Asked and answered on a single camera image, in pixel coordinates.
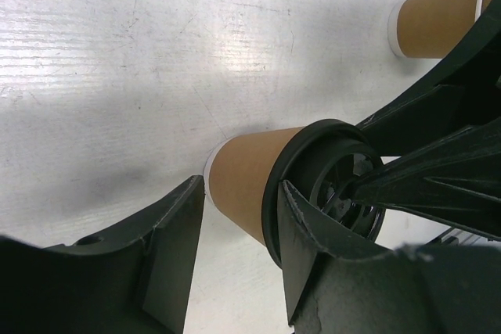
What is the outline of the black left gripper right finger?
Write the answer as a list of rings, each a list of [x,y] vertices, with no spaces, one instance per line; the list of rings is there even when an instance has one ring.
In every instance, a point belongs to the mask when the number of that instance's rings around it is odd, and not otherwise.
[[[296,329],[393,329],[391,251],[279,186],[278,233],[287,320]]]

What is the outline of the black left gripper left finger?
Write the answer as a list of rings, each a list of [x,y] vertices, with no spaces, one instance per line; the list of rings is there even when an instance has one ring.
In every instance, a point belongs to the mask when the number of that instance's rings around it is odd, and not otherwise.
[[[60,333],[180,333],[204,210],[194,175],[124,220],[47,249],[42,292]]]

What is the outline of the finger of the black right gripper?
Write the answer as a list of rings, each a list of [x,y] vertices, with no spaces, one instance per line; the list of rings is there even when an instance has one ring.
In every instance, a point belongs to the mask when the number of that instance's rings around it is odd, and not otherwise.
[[[500,0],[414,85],[358,127],[379,154],[407,154],[469,127],[500,123]]]
[[[500,238],[500,121],[464,129],[353,181],[354,203]]]

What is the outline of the brown paper cup stack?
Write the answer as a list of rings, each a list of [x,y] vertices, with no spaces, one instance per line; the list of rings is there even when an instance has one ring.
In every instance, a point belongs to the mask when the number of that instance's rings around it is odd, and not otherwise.
[[[387,39],[396,56],[445,57],[473,27],[492,0],[403,0],[387,23]]]

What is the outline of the black plastic cup lid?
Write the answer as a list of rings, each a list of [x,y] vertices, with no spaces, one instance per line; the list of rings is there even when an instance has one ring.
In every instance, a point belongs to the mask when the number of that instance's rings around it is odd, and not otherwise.
[[[302,128],[276,158],[261,201],[261,228],[265,246],[278,267],[277,194],[279,183],[288,180],[314,207],[322,210],[343,189],[354,172],[355,155],[366,156],[373,168],[383,165],[380,156],[355,126],[325,119]]]

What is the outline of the single brown paper cup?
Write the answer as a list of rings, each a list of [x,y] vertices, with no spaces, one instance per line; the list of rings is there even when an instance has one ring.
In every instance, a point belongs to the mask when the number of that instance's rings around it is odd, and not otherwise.
[[[301,129],[238,135],[216,147],[206,162],[207,197],[224,216],[262,245],[262,202],[269,175],[286,144]]]

